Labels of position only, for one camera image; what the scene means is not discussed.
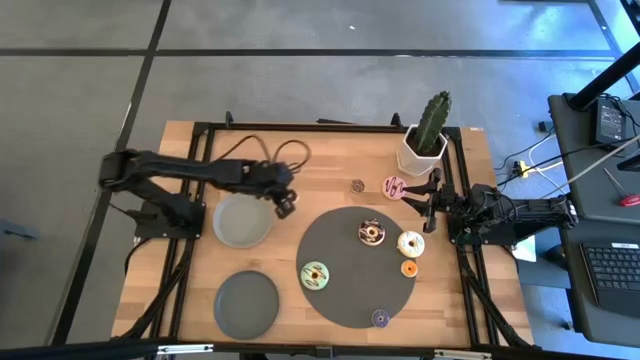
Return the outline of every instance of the gray floor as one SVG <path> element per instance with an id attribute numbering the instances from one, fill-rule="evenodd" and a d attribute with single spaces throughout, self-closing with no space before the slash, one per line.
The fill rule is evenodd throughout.
<path id="1" fill-rule="evenodd" d="M 4 0 L 0 47 L 145 47 L 160 0 Z M 598 0 L 620 46 L 638 41 L 617 0 Z M 352 2 L 174 1 L 162 48 L 606 49 L 584 4 L 477 0 Z M 386 124 L 417 119 L 426 100 L 453 95 L 450 125 L 484 127 L 494 163 L 541 137 L 546 98 L 576 91 L 610 62 L 581 59 L 163 58 L 154 62 L 130 145 L 157 149 L 167 120 Z M 100 157 L 113 148 L 139 58 L 0 58 L 0 218 L 40 228 L 0 241 L 0 347 L 46 341 L 96 195 Z M 628 96 L 626 82 L 610 92 Z M 549 141 L 535 159 L 557 154 Z M 564 180 L 561 169 L 547 173 Z M 553 186 L 533 176 L 510 195 Z M 114 202 L 135 206 L 119 195 Z M 109 337 L 133 225 L 109 212 L 70 340 Z M 559 330 L 566 299 L 525 287 L 536 342 L 545 349 L 638 357 Z"/>

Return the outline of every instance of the green donut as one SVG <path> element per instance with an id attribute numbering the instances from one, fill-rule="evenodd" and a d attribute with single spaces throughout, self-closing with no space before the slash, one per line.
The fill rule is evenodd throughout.
<path id="1" fill-rule="evenodd" d="M 312 261 L 302 267 L 300 281 L 309 290 L 321 290 L 329 282 L 329 269 L 318 261 Z"/>

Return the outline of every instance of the cactus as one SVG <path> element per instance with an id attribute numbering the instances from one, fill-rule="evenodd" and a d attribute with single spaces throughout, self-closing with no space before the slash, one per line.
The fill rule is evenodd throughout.
<path id="1" fill-rule="evenodd" d="M 443 91 L 429 100 L 424 108 L 420 125 L 415 133 L 416 154 L 424 156 L 428 154 L 436 144 L 438 135 L 447 121 L 451 109 L 451 94 Z"/>

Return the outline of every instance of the wooden table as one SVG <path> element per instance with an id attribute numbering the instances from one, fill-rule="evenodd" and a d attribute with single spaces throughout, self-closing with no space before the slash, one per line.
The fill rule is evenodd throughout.
<path id="1" fill-rule="evenodd" d="M 192 122 L 168 122 L 159 152 L 186 157 L 192 128 Z M 461 132 L 471 184 L 494 185 L 484 131 L 463 128 Z M 398 171 L 395 151 L 402 135 L 222 130 L 215 133 L 213 158 L 252 133 L 262 137 L 271 152 L 280 143 L 292 138 L 302 140 L 311 147 L 311 160 L 296 175 L 292 184 L 292 189 L 300 195 L 296 203 L 297 210 L 285 220 L 275 219 L 269 235 L 259 245 L 250 249 L 233 249 L 216 238 L 211 224 L 216 204 L 228 194 L 206 186 L 206 222 L 193 254 L 179 331 L 181 340 L 233 341 L 216 325 L 213 299 L 225 279 L 238 271 L 253 269 L 265 273 L 275 282 L 280 294 L 280 311 L 274 325 L 251 342 L 451 348 L 470 346 L 458 263 L 455 249 L 449 243 L 443 214 L 438 215 L 438 229 L 430 235 L 424 235 L 426 251 L 417 259 L 419 274 L 413 293 L 388 328 L 351 329 L 336 325 L 311 307 L 300 288 L 295 266 L 298 244 L 307 227 L 328 210 L 343 206 L 366 206 L 386 214 L 404 230 L 421 232 L 425 219 L 418 217 L 402 201 L 388 200 L 380 191 L 382 181 L 391 175 L 402 176 L 410 185 L 427 181 L 426 176 L 412 179 Z M 455 148 L 451 143 L 449 151 L 457 191 L 461 193 Z M 279 160 L 292 162 L 302 155 L 302 149 L 292 145 L 281 153 Z M 264 155 L 259 146 L 247 143 L 229 158 L 263 159 Z M 353 179 L 364 181 L 364 192 L 355 194 L 350 191 Z M 154 180 L 168 191 L 179 191 L 179 180 Z M 128 330 L 156 295 L 167 244 L 166 239 L 152 240 L 131 259 L 113 326 L 114 336 Z M 499 247 L 484 246 L 483 251 L 493 300 L 520 336 L 532 342 L 513 258 Z M 173 298 L 170 298 L 165 308 L 161 335 L 168 334 L 172 308 Z M 480 338 L 488 343 L 484 314 L 477 299 L 475 309 Z"/>

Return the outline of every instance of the black keyboard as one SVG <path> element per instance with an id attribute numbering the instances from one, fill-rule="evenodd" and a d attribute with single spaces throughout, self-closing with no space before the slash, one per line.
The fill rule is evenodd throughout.
<path id="1" fill-rule="evenodd" d="M 583 243 L 597 305 L 640 317 L 640 246 L 633 243 Z"/>

